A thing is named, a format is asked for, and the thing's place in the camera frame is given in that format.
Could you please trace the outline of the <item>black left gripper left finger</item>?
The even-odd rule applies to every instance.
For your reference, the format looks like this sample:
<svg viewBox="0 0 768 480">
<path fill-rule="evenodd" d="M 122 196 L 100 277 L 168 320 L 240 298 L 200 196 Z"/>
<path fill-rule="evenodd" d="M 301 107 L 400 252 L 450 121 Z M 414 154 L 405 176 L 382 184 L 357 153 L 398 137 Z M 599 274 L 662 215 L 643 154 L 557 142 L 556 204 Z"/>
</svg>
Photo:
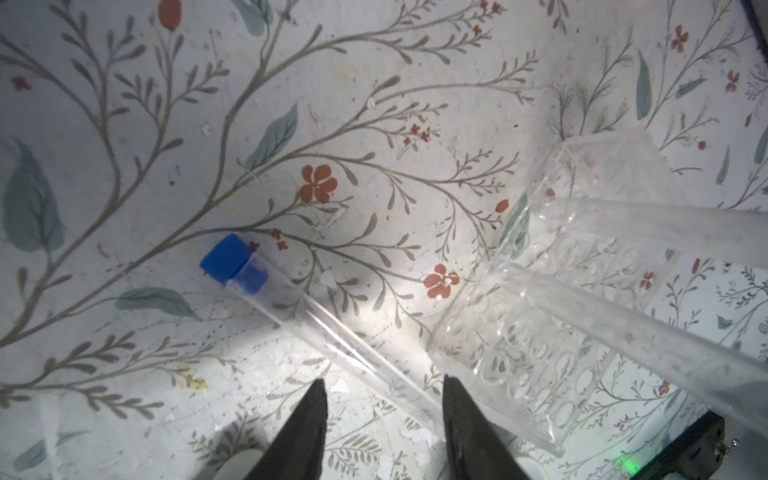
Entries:
<svg viewBox="0 0 768 480">
<path fill-rule="evenodd" d="M 328 420 L 328 401 L 322 378 L 312 382 L 293 413 L 247 480 L 319 479 Z"/>
</svg>

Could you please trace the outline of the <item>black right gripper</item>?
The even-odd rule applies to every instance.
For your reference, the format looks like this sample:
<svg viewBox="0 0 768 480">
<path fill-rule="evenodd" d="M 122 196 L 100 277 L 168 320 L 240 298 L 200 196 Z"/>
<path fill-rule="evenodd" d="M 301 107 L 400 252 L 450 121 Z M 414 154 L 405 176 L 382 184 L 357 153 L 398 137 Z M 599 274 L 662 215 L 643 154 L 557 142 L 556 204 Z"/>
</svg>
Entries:
<svg viewBox="0 0 768 480">
<path fill-rule="evenodd" d="M 710 479 L 731 450 L 725 442 L 725 427 L 724 417 L 707 411 L 631 480 Z"/>
</svg>

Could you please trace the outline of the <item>blue capped test tube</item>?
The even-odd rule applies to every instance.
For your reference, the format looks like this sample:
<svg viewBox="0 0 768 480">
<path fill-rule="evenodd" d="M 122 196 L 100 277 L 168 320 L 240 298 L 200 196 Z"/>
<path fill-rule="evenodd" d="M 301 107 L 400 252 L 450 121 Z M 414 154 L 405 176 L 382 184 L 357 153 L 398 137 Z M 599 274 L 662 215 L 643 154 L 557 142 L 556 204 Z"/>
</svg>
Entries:
<svg viewBox="0 0 768 480">
<path fill-rule="evenodd" d="M 203 257 L 200 268 L 437 438 L 445 438 L 442 407 L 436 399 L 238 236 L 220 240 Z"/>
<path fill-rule="evenodd" d="M 530 209 L 533 217 L 571 230 L 767 267 L 764 212 L 588 198 L 540 200 Z"/>
<path fill-rule="evenodd" d="M 766 364 L 513 262 L 496 267 L 495 277 L 531 307 L 767 435 Z"/>
</svg>

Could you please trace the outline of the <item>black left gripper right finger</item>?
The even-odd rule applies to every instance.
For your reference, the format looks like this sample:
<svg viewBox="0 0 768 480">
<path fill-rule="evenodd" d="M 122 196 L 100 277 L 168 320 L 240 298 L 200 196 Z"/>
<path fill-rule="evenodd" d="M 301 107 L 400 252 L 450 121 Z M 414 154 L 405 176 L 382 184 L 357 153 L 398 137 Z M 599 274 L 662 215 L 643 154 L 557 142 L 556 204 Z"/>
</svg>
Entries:
<svg viewBox="0 0 768 480">
<path fill-rule="evenodd" d="M 446 375 L 443 423 L 450 479 L 528 480 L 461 381 Z"/>
</svg>

